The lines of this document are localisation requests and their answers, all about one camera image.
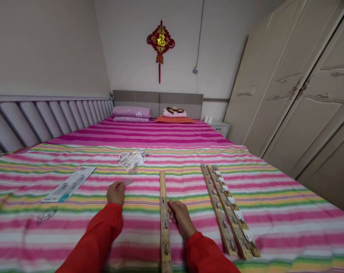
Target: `nightstand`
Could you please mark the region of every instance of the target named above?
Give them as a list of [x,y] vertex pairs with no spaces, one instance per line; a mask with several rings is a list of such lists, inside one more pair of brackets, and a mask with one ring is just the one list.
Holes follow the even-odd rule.
[[211,127],[213,127],[217,132],[223,135],[226,138],[226,135],[229,130],[229,124],[223,123],[222,121],[213,120],[211,123],[208,123]]

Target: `orange cushion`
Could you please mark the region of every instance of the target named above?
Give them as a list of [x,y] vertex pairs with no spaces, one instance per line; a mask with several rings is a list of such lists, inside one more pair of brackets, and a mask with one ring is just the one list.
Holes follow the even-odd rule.
[[169,123],[194,123],[195,121],[192,118],[186,117],[186,118],[166,118],[164,116],[159,116],[158,119],[156,119],[156,122],[169,122]]

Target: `carved door panel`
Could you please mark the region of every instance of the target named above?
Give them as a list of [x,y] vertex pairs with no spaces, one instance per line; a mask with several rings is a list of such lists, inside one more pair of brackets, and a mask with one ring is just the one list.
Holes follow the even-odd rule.
[[296,178],[344,123],[344,19],[263,159]]
[[224,122],[227,138],[243,144],[262,102],[304,0],[289,0],[269,15],[249,35]]
[[344,1],[307,1],[244,142],[262,157],[344,15]]
[[344,210],[344,125],[297,181]]

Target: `wooden board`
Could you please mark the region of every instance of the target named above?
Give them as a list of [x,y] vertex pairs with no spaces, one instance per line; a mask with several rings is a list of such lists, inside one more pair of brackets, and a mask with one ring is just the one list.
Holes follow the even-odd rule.
[[219,230],[220,230],[221,238],[224,243],[225,249],[227,250],[229,255],[237,256],[238,253],[235,249],[234,238],[231,234],[229,226],[227,225],[225,213],[222,210],[219,197],[216,194],[216,191],[213,186],[213,182],[210,179],[210,175],[209,175],[206,165],[205,166],[201,165],[201,170],[205,178],[206,187],[210,195],[210,200],[215,212],[216,220],[218,221]]
[[166,192],[166,176],[164,171],[159,173],[161,186],[161,268],[162,273],[173,272],[172,258],[171,258],[171,243],[169,237],[169,223],[168,223],[168,204]]
[[228,218],[229,225],[234,234],[241,256],[247,260],[253,257],[260,257],[254,237],[250,232],[249,227],[245,222],[244,217],[239,210],[229,188],[227,187],[219,168],[217,166],[207,165],[205,169],[208,169],[214,186],[217,190],[219,200],[222,203],[223,209]]

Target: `red sleeve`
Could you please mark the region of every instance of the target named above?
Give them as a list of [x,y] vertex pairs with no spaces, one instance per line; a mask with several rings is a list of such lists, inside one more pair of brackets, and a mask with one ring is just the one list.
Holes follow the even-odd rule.
[[210,238],[195,233],[187,241],[187,264],[191,273],[233,272],[240,273],[238,268],[221,252]]
[[57,273],[99,273],[111,243],[123,228],[122,207],[109,203],[91,219],[85,234]]

